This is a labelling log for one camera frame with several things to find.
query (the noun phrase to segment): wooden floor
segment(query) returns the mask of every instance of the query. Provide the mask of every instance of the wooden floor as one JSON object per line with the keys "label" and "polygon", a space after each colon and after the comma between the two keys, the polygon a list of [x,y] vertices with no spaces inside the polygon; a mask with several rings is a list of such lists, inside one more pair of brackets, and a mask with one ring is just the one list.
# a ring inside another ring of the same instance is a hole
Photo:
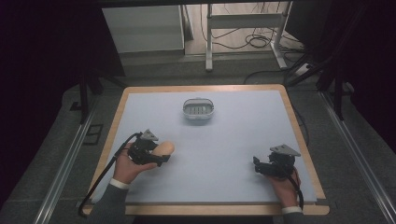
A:
{"label": "wooden floor", "polygon": [[[285,7],[284,2],[271,2],[271,3],[238,3],[238,4],[214,4],[212,7],[212,14],[251,14],[251,13],[276,13],[281,12]],[[206,47],[206,15],[207,5],[189,5],[187,6],[189,16],[191,18],[191,29],[193,32],[193,40],[187,40],[185,42],[185,53],[186,55],[193,54],[205,54]],[[234,32],[234,29],[222,29],[213,30],[212,38],[213,52],[254,52],[254,51],[268,51],[271,47],[267,45],[268,41],[253,40],[252,44],[255,46],[265,46],[264,48],[254,48],[251,45],[246,45],[246,38],[249,38],[252,34],[264,35],[269,40],[275,38],[276,32],[268,28],[249,28],[249,29],[238,29]],[[283,33],[283,36],[295,39],[293,36]],[[282,38],[281,45],[293,48],[301,49],[302,44],[297,41],[292,41],[287,38]]]}

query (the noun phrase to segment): brown oval object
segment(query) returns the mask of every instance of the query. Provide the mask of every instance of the brown oval object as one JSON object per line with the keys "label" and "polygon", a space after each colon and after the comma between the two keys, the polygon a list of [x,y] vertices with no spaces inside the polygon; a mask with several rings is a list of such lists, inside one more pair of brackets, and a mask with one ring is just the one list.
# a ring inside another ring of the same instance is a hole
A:
{"label": "brown oval object", "polygon": [[162,142],[152,150],[151,155],[163,156],[171,155],[175,151],[175,145],[169,141]]}

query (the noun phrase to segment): gray carpet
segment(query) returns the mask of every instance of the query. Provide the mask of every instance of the gray carpet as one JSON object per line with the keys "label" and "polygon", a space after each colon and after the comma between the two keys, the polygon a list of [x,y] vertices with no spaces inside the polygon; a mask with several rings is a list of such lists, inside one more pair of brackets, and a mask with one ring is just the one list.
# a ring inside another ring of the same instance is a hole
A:
{"label": "gray carpet", "polygon": [[[120,80],[130,86],[243,84],[250,73],[278,70],[272,54],[216,56],[212,73],[205,71],[202,57],[159,57],[140,57],[136,60],[122,58],[127,77],[121,77]],[[281,74],[260,73],[251,77],[247,84],[281,83]],[[307,223],[387,223],[315,91],[315,80],[315,77],[309,78],[290,89],[290,99],[307,125],[308,133],[303,127],[302,131],[305,137],[309,136],[308,149],[331,208],[327,216],[306,217]],[[105,91],[99,97],[92,125],[103,124],[102,135],[97,145],[81,147],[49,223],[84,223],[84,219],[78,216],[76,205],[88,191],[122,94],[122,89],[115,84],[105,79],[101,81]],[[348,97],[344,98],[346,123],[394,201],[396,177],[392,168],[396,166],[396,157],[359,115]],[[28,171],[4,204],[0,223],[32,223],[35,219],[64,153],[78,130],[80,114],[69,110],[77,101],[77,87],[64,94],[58,118]],[[92,140],[86,137],[85,141],[90,143]],[[274,223],[283,223],[282,218],[275,217]]]}

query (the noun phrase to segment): wooden table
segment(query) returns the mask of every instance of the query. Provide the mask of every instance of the wooden table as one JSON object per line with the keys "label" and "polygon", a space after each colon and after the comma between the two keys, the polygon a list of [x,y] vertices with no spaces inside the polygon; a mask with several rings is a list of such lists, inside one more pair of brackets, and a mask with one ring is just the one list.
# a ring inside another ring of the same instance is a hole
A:
{"label": "wooden table", "polygon": [[[93,182],[97,179],[99,174],[104,170],[106,161],[112,148],[117,129],[120,124],[120,119],[124,111],[125,103],[130,93],[149,93],[149,92],[183,92],[183,91],[279,91],[283,103],[285,105],[287,114],[290,119],[291,127],[295,133],[304,164],[307,168],[308,174],[312,180],[312,184],[318,198],[316,203],[305,203],[304,213],[306,215],[327,215],[330,211],[326,204],[326,197],[318,180],[314,164],[309,155],[308,149],[305,145],[303,135],[298,125],[297,119],[293,113],[290,104],[290,99],[281,85],[225,85],[225,86],[167,86],[167,87],[131,87],[125,89],[120,104],[117,109],[115,118],[110,128],[102,156],[99,160],[95,174],[92,179]],[[92,210],[92,204],[87,204],[84,207],[84,212],[89,214]],[[127,215],[169,215],[169,216],[275,216],[280,215],[280,205],[273,203],[263,204],[127,204]]]}

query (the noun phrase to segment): sleeve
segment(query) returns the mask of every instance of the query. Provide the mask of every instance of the sleeve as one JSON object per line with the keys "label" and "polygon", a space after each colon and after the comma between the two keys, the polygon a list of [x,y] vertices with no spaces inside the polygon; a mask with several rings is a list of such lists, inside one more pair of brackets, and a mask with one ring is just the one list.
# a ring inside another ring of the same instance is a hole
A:
{"label": "sleeve", "polygon": [[125,198],[128,189],[114,186],[110,183],[102,199],[93,207],[88,216],[90,224],[125,223]]}
{"label": "sleeve", "polygon": [[303,224],[305,218],[300,207],[288,207],[282,209],[285,224]]}

